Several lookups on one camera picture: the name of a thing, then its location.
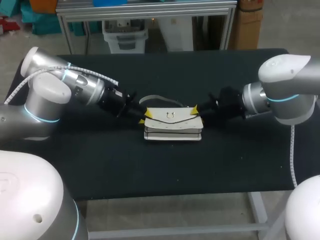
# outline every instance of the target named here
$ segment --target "white cable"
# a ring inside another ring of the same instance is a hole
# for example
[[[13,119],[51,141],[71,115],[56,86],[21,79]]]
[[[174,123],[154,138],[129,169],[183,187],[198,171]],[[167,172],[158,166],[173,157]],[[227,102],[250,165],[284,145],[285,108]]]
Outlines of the white cable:
[[[185,107],[185,105],[183,105],[181,102],[179,102],[179,101],[177,101],[177,100],[169,99],[169,98],[166,98],[166,97],[164,97],[164,96],[160,96],[160,95],[156,95],[156,94],[144,96],[143,98],[141,98],[141,99],[139,100],[139,104],[142,104],[142,103],[145,102],[145,101],[154,100],[154,99],[158,99],[158,100],[162,100],[162,101],[165,101],[165,102],[177,104],[177,105],[179,105],[179,106],[182,107],[182,108]]]
[[[291,125],[290,136],[290,171],[294,188],[298,186],[296,180],[295,166],[294,166],[294,149],[295,149],[295,125]]]
[[[34,78],[35,76],[42,74],[42,73],[46,73],[46,72],[50,72],[50,71],[54,71],[54,70],[74,70],[74,71],[78,71],[78,72],[82,72],[85,74],[89,74],[89,75],[93,75],[96,76],[98,78],[101,79],[105,79],[109,82],[111,82],[112,84],[118,86],[119,82],[104,76],[100,73],[97,73],[95,71],[91,71],[82,67],[77,67],[77,66],[52,66],[52,67],[47,67],[47,68],[43,68],[43,69],[39,69],[37,71],[35,71],[34,73],[30,74],[28,77],[26,77],[14,90],[13,92],[10,94],[10,96],[5,100],[4,104],[8,104],[10,103],[10,101],[14,98],[14,96],[19,92],[19,90],[26,84],[28,83],[32,78]]]

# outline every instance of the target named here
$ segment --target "storage bin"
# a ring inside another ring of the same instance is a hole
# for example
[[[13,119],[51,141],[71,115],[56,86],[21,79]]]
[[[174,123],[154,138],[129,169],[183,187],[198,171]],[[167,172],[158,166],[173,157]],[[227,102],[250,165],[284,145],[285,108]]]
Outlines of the storage bin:
[[[143,24],[143,29],[136,27],[110,26],[102,22],[104,40],[108,42],[112,54],[143,54],[148,39],[148,29]]]

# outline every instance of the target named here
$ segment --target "silver robot arm segment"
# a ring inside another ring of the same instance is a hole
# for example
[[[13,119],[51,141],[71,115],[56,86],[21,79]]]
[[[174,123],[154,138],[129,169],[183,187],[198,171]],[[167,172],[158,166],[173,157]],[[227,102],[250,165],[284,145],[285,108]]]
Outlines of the silver robot arm segment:
[[[57,77],[39,74],[24,105],[0,105],[0,141],[49,137],[70,98],[71,90]]]
[[[320,94],[320,60],[283,54],[270,58],[259,69],[260,82],[243,89],[249,114],[272,111],[282,124],[300,124],[312,115]]]
[[[71,63],[50,55],[38,47],[33,47],[24,58],[21,75],[27,77],[40,69],[62,66],[71,66]],[[104,93],[105,82],[96,76],[68,69],[54,70],[50,73],[64,82],[75,98],[86,105],[96,104]],[[118,82],[110,78],[110,84],[118,84]]]

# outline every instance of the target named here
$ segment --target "white table leg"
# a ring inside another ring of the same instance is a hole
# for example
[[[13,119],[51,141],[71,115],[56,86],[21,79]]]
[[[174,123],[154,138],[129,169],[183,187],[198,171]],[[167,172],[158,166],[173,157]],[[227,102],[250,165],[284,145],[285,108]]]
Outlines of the white table leg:
[[[91,32],[90,32],[90,25],[88,21],[83,22],[83,28],[85,32],[85,49],[84,49],[84,54],[87,55],[90,50],[90,37],[91,37]]]
[[[61,21],[64,26],[64,32],[65,32],[64,35],[66,38],[66,42],[68,44],[69,52],[70,52],[70,54],[75,54],[74,45],[72,43],[71,33],[70,33],[70,28],[68,26],[68,22],[66,21],[66,19],[63,16],[61,16]]]
[[[291,191],[286,191],[271,214],[269,214],[267,230],[258,232],[259,240],[274,240],[277,234],[285,226],[285,209]]]
[[[220,48],[219,48],[220,50],[228,49],[229,38],[230,38],[230,33],[231,33],[232,24],[233,24],[233,20],[234,20],[234,15],[235,15],[235,8],[230,7],[228,14],[226,15],[226,18],[224,21],[222,38],[221,38],[221,43],[220,43]]]
[[[57,15],[57,17],[58,17],[58,20],[59,20],[59,24],[60,24],[62,36],[63,36],[63,38],[64,38],[66,47],[68,48],[69,53],[71,54],[70,43],[69,43],[69,40],[68,40],[67,35],[66,35],[66,30],[65,30],[65,25],[64,25],[64,19],[63,19],[63,17],[60,16],[60,15]]]

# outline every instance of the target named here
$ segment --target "cardboard box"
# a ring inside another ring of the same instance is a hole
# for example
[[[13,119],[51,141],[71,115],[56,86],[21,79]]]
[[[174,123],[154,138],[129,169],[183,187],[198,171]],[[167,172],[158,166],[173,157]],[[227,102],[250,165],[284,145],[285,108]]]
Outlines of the cardboard box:
[[[261,10],[264,0],[238,0],[238,7],[243,12]]]
[[[234,15],[228,49],[257,49],[263,10],[244,12],[237,10]]]

